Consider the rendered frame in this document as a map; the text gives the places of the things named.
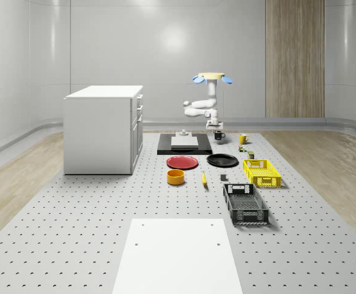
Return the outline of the black plate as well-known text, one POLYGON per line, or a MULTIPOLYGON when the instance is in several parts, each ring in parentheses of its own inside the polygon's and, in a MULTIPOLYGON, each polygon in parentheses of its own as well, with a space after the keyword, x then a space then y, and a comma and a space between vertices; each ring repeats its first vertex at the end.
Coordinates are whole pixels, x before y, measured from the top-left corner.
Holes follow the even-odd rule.
POLYGON ((229 154, 212 154, 207 157, 210 165, 221 168, 235 167, 239 164, 236 157, 229 154))

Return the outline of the drone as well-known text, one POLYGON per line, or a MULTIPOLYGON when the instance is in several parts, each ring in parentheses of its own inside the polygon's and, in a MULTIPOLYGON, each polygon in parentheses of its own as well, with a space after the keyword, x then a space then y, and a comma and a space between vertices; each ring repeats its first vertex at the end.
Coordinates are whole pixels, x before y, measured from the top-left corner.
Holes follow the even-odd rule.
POLYGON ((229 77, 226 77, 224 73, 218 73, 218 72, 205 72, 205 73, 199 73, 193 78, 193 82, 198 84, 202 83, 204 80, 222 80, 224 83, 232 84, 232 79, 229 77))

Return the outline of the red plate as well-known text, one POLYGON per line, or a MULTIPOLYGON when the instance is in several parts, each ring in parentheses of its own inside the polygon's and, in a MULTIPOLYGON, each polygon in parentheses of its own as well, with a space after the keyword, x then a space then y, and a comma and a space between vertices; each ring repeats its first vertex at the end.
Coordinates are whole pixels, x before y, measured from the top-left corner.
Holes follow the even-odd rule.
POLYGON ((173 169, 189 170, 198 166, 198 160, 191 156, 172 156, 166 160, 166 164, 173 169))

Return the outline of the black stove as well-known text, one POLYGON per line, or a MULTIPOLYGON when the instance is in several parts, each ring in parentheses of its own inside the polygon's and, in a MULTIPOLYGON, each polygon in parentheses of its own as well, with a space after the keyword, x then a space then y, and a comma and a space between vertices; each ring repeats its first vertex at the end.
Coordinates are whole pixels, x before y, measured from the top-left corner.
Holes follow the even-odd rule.
POLYGON ((173 149, 171 147, 171 138, 175 134, 160 134, 160 139, 157 148, 158 155, 211 155, 212 148, 207 134, 192 133, 198 139, 198 149, 173 149))

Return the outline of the yellow basket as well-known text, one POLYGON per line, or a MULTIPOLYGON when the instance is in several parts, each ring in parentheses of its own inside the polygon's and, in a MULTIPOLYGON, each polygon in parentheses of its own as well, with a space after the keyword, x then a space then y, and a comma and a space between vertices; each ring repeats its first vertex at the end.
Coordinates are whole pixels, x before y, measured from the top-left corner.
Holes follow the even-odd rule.
POLYGON ((243 170, 257 187, 280 187, 281 175, 267 159, 244 159, 243 170))

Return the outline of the yellow bowl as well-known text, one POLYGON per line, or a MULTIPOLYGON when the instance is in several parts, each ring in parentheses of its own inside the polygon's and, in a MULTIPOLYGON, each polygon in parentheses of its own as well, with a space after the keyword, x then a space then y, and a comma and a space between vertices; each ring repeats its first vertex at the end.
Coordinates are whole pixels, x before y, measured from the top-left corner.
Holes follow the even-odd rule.
POLYGON ((178 186, 185 181, 185 172, 179 169, 172 169, 167 172, 167 182, 170 185, 178 186))

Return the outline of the dark grey basket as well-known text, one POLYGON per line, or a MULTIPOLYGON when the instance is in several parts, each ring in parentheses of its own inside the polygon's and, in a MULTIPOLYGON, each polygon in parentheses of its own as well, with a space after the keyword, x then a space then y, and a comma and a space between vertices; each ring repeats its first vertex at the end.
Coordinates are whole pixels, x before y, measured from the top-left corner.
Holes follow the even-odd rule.
POLYGON ((223 193, 233 223, 269 222, 269 209, 254 184, 224 184, 223 193))

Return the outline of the white cabinet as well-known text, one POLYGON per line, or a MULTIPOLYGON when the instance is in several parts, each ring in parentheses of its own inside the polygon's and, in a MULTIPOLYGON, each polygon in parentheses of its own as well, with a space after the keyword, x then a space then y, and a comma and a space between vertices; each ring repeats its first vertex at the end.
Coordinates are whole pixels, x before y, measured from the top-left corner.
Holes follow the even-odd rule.
POLYGON ((64 98, 64 173, 131 175, 141 148, 141 85, 89 86, 64 98))

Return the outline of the white board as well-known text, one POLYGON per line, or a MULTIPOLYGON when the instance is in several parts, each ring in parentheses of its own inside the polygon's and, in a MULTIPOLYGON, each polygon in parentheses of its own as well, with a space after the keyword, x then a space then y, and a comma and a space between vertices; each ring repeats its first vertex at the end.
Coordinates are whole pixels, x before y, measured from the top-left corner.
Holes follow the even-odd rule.
POLYGON ((242 294, 223 219, 133 219, 113 294, 242 294))

